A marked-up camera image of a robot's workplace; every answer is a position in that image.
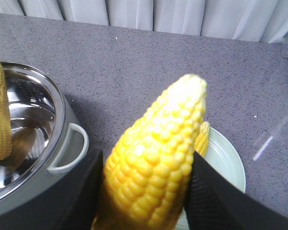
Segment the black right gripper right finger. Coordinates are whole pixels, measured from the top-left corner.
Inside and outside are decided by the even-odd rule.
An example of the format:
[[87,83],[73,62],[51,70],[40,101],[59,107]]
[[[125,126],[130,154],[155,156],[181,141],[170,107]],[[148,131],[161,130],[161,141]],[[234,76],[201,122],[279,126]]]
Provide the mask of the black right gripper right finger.
[[184,206],[191,230],[288,230],[288,218],[247,196],[194,153]]

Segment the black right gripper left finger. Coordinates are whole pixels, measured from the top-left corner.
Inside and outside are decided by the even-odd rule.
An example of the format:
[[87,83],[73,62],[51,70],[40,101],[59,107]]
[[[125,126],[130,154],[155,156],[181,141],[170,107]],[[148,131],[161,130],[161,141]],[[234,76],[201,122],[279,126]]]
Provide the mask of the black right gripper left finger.
[[90,150],[70,172],[37,174],[0,199],[0,230],[89,230],[103,167]]

